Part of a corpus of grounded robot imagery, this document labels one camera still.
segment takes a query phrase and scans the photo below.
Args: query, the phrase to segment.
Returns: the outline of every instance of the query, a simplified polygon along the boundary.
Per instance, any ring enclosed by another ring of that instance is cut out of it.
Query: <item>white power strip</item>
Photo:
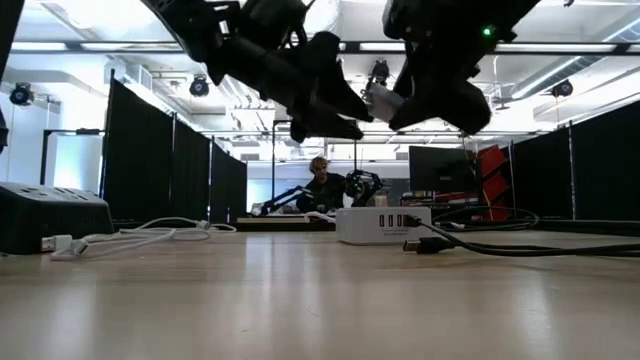
[[[384,245],[433,236],[425,227],[405,227],[403,215],[413,215],[431,224],[431,209],[426,207],[340,209],[336,213],[338,240],[351,245]]]

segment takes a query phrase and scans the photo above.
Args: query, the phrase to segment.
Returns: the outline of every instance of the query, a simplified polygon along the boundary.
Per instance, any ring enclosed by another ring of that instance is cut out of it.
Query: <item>person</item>
[[[309,163],[309,171],[313,174],[313,180],[306,186],[313,195],[313,199],[302,197],[296,202],[296,206],[303,213],[318,211],[326,213],[344,207],[344,192],[346,179],[339,174],[327,171],[329,162],[318,156]]]

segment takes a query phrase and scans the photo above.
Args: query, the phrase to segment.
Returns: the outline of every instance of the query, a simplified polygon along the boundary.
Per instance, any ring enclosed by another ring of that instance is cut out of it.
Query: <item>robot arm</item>
[[[382,189],[382,181],[377,174],[364,170],[353,170],[347,174],[346,194],[353,198],[352,207],[367,206],[369,199]]]
[[[193,60],[207,65],[216,85],[229,75],[263,100],[284,105],[293,118],[291,137],[302,142],[313,136],[360,139],[355,121],[341,115],[373,121],[369,110],[393,130],[440,117],[477,133],[491,111],[467,79],[499,41],[516,37],[511,29],[540,0],[387,0],[384,33],[404,41],[407,59],[393,90],[384,81],[373,84],[378,100],[372,109],[344,80],[340,39],[329,32],[307,39],[303,24],[315,0],[309,6],[248,0],[243,7],[238,1],[141,1]],[[384,103],[384,113],[378,114],[377,103]]]
[[[311,194],[311,191],[309,191],[309,189],[303,186],[296,186],[295,188],[289,189],[276,196],[274,199],[265,202],[262,205],[260,215],[266,216],[272,212],[278,211],[278,209],[280,209],[284,205],[292,201],[297,201],[301,198],[313,199],[313,195]]]
[[[337,60],[340,39],[330,32],[308,40],[301,0],[141,0],[218,85],[229,75],[284,105],[291,137],[361,139],[354,121],[373,121],[344,80]],[[294,44],[293,35],[297,37]]]

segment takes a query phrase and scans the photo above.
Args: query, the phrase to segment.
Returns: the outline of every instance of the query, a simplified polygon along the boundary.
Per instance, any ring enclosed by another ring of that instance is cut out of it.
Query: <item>wooden table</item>
[[[515,232],[467,240],[636,239]],[[639,359],[640,261],[417,256],[220,235],[84,263],[0,260],[0,358]]]

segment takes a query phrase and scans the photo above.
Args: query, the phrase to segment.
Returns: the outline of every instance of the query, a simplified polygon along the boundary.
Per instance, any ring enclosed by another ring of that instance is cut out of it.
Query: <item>white cable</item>
[[[160,221],[186,221],[194,224],[196,227],[191,228],[147,228],[150,225]],[[195,221],[180,217],[161,218],[139,226],[135,229],[124,229],[118,233],[93,234],[85,236],[82,239],[71,240],[64,249],[58,250],[51,255],[53,261],[71,261],[80,259],[93,259],[97,257],[113,255],[120,252],[137,249],[143,246],[156,244],[164,241],[204,241],[211,239],[213,234],[234,233],[237,229],[227,224],[209,224],[206,221]],[[85,254],[87,248],[103,244],[113,244],[119,242],[137,241],[134,244],[124,245],[117,248],[109,249],[102,252],[93,252]]]
[[[308,213],[304,214],[304,219],[307,222],[311,222],[311,218],[312,217],[317,217],[319,219],[326,220],[326,221],[328,221],[330,223],[334,223],[334,224],[336,223],[336,219],[332,218],[331,216],[327,216],[325,214],[321,214],[321,213],[319,213],[317,211],[311,211],[311,212],[308,212]]]
[[[209,228],[209,232],[213,232],[213,233],[238,232],[238,229],[227,224],[211,224],[210,226],[211,227]]]
[[[142,226],[138,226],[136,228],[136,230],[147,228],[150,225],[153,225],[153,224],[161,222],[161,221],[186,221],[188,223],[192,223],[192,224],[196,224],[196,225],[199,224],[198,221],[187,219],[187,218],[183,218],[183,217],[168,217],[168,218],[159,218],[159,219],[151,220],[151,221],[149,221],[148,223],[146,223],[146,224],[144,224]]]
[[[51,254],[51,260],[53,261],[71,261],[71,260],[79,260],[79,259],[94,259],[94,258],[98,258],[98,257],[102,257],[102,256],[107,256],[107,255],[113,255],[113,254],[117,254],[117,253],[121,253],[127,250],[133,250],[133,249],[138,249],[141,248],[143,246],[147,246],[147,245],[151,245],[151,244],[157,244],[163,241],[169,241],[171,240],[176,234],[176,230],[170,230],[169,232],[160,235],[160,236],[155,236],[152,238],[149,238],[147,240],[135,243],[135,244],[131,244],[131,245],[124,245],[121,247],[117,247],[115,249],[109,249],[109,250],[105,250],[102,252],[97,252],[97,253],[92,253],[92,254],[87,254],[87,255],[83,255],[83,252],[87,249],[87,247],[89,246],[88,243],[86,242],[86,240],[84,239],[80,239],[80,240],[73,240],[73,242],[71,243],[71,246],[69,246],[66,249],[60,250],[60,251],[56,251],[53,254]]]

